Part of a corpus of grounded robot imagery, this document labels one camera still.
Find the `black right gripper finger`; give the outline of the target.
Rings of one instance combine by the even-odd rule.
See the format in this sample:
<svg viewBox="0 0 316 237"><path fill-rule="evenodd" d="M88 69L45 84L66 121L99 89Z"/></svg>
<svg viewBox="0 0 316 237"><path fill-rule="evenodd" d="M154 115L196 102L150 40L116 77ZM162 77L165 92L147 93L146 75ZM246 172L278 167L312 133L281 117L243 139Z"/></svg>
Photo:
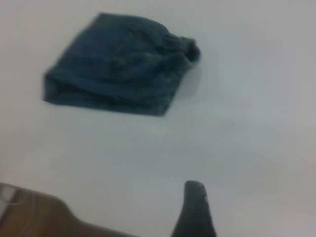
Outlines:
<svg viewBox="0 0 316 237"><path fill-rule="evenodd" d="M207 192L198 181L186 181L184 201L173 237L216 237Z"/></svg>

